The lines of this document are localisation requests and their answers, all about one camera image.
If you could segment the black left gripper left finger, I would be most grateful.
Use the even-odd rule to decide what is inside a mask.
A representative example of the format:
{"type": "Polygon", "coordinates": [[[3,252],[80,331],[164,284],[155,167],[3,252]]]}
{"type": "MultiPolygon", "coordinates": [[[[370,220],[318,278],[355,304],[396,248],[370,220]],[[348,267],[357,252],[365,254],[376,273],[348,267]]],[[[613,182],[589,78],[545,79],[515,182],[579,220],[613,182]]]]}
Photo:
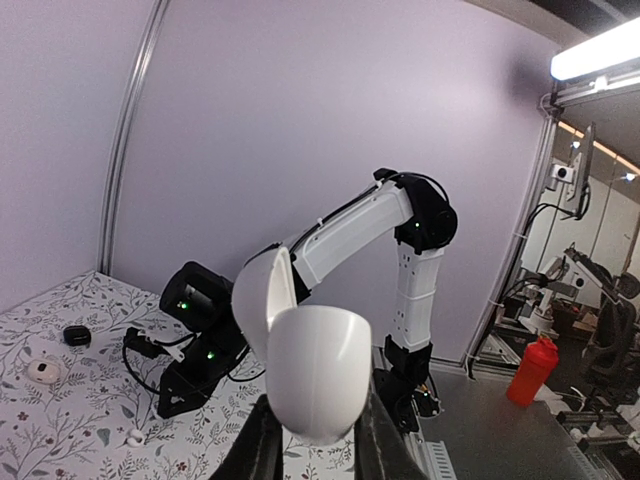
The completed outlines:
{"type": "Polygon", "coordinates": [[[268,399],[259,397],[212,479],[283,479],[282,446],[282,425],[268,399]]]}

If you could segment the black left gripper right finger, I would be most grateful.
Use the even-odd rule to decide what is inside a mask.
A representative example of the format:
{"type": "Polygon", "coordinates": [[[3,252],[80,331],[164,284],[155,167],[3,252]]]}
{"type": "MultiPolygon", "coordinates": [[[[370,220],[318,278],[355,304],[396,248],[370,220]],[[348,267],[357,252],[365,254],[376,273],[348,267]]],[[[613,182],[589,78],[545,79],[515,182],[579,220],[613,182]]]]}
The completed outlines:
{"type": "Polygon", "coordinates": [[[424,479],[376,392],[354,425],[354,478],[424,479]]]}

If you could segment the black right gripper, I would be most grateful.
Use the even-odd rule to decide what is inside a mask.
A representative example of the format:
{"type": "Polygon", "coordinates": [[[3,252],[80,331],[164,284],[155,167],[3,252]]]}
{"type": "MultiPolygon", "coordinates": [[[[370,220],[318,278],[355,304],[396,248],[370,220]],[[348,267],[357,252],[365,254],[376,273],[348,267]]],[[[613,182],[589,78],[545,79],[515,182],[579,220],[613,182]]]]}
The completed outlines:
{"type": "Polygon", "coordinates": [[[235,362],[235,355],[196,340],[173,361],[160,379],[157,413],[162,419],[198,410],[210,399],[235,362]]]}

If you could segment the white oval earbud case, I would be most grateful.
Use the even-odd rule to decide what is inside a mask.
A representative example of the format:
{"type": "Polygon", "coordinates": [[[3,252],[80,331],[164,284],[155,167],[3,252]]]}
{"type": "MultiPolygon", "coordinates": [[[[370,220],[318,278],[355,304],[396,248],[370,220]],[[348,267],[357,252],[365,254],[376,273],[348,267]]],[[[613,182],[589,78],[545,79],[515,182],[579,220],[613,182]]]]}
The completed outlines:
{"type": "Polygon", "coordinates": [[[312,444],[342,439],[368,397],[369,322],[338,307],[299,304],[284,247],[268,249],[242,268],[231,305],[236,323],[266,368],[267,400],[277,420],[312,444]]]}

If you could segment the cream earbud charging case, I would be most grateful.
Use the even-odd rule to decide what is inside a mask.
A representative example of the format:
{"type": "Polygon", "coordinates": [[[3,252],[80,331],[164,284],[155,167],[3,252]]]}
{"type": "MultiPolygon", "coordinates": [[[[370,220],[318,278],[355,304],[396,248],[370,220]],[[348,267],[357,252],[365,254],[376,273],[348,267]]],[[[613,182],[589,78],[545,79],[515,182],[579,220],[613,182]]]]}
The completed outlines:
{"type": "Polygon", "coordinates": [[[61,369],[49,360],[33,360],[28,364],[26,374],[33,382],[53,385],[60,379],[61,369]]]}

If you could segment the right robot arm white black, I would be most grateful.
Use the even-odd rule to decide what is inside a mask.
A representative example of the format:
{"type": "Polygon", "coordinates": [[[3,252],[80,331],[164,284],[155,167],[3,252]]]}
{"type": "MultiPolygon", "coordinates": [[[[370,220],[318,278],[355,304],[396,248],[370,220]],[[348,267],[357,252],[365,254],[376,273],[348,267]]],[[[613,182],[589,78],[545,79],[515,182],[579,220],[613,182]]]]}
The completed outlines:
{"type": "Polygon", "coordinates": [[[158,414],[203,407],[246,354],[268,404],[313,437],[350,427],[374,390],[405,423],[424,392],[436,279],[458,217],[431,178],[380,169],[361,194],[253,255],[234,279],[187,262],[160,309],[192,334],[170,349],[158,414]]]}

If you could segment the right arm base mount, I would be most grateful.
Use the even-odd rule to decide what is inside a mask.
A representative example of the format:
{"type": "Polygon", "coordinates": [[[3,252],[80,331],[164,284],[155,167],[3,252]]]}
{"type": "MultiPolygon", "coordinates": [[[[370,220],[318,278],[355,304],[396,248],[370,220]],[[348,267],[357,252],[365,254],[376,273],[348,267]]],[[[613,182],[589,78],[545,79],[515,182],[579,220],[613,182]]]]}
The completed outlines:
{"type": "Polygon", "coordinates": [[[419,419],[442,413],[441,401],[430,373],[433,345],[408,352],[384,352],[388,368],[373,372],[376,393],[400,434],[418,432],[419,419]]]}

